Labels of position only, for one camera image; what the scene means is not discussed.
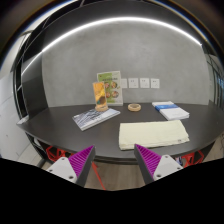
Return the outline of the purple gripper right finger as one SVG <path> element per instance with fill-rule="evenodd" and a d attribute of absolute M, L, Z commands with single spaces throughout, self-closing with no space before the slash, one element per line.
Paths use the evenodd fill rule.
<path fill-rule="evenodd" d="M 145 184 L 150 184 L 182 169 L 182 166 L 171 156 L 161 156 L 138 144 L 134 145 L 134 155 Z"/>

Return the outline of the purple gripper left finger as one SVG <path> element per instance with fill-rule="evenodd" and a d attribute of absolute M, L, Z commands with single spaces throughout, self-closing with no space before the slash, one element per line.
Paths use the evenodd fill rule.
<path fill-rule="evenodd" d="M 87 147 L 74 155 L 59 158 L 47 171 L 83 187 L 95 157 L 95 147 Z"/>

